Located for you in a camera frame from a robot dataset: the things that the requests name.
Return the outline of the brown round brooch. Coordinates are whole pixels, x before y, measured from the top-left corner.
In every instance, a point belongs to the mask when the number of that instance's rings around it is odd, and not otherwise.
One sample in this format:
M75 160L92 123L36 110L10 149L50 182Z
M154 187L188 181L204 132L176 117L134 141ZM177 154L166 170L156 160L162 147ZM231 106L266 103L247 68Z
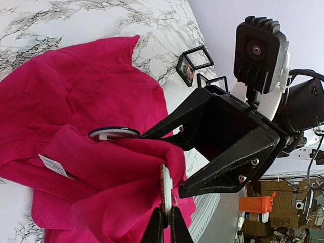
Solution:
M194 69L192 68L191 65L187 64L187 65L184 67L184 71L185 71L185 74L186 74L186 76L188 77L188 79L191 79L191 80L194 79Z

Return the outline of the red t-shirt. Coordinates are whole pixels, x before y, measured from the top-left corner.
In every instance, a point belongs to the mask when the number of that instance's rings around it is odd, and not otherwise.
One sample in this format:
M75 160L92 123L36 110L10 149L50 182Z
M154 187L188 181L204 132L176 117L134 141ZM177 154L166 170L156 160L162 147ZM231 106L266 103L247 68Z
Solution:
M143 134L167 117L160 84L132 65L139 36L50 50L1 81L1 177L33 189L32 218L45 242L140 242L161 204L160 169L181 199L185 156L165 141L95 141L103 127Z

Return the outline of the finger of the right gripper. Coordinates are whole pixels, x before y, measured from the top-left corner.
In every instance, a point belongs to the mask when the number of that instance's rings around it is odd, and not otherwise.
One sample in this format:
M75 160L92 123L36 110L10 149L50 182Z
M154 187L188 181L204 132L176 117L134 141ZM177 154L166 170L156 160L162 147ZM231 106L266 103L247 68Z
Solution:
M170 115L158 122L141 139L160 140L184 151L202 151L211 144L207 113L215 93L206 88L195 89Z

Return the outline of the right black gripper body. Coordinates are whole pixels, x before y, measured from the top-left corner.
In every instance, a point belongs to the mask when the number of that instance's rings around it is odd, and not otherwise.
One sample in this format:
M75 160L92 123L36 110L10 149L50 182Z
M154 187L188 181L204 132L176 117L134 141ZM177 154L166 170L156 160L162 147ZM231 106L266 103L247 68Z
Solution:
M204 88L215 93L216 97L211 102L211 107L207 113L207 126L211 132L211 144L199 152L210 162L244 135L259 126L275 131L280 136L280 142L262 167L262 170L254 176L261 177L288 143L289 137L287 133L219 87L211 85Z

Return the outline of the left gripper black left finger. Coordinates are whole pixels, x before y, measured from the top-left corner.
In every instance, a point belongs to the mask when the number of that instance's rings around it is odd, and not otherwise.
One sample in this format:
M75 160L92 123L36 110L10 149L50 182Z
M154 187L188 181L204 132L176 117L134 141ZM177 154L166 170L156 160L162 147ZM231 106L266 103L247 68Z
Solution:
M164 213L161 207L155 208L144 232L144 243L164 242Z

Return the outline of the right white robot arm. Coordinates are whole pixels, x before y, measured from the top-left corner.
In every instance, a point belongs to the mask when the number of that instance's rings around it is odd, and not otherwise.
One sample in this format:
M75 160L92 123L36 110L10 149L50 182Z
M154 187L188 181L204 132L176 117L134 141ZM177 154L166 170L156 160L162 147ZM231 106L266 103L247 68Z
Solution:
M195 89L169 116L142 135L208 160L180 185L181 198L236 193L278 158L302 144L302 133L323 124L323 76L294 69L309 81L291 87L286 105L269 120L216 85Z

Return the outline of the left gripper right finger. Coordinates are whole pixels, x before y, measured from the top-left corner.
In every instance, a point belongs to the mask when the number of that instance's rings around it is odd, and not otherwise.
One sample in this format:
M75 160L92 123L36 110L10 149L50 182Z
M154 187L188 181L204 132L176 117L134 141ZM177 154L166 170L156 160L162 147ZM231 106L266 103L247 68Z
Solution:
M193 243L179 207L172 206L170 213L171 243Z

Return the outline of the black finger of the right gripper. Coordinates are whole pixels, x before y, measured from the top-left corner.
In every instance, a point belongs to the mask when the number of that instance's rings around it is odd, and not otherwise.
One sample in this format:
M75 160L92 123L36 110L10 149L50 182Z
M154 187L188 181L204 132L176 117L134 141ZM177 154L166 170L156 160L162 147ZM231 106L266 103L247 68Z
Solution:
M279 142L277 132L257 127L189 177L179 196L239 192L262 170Z

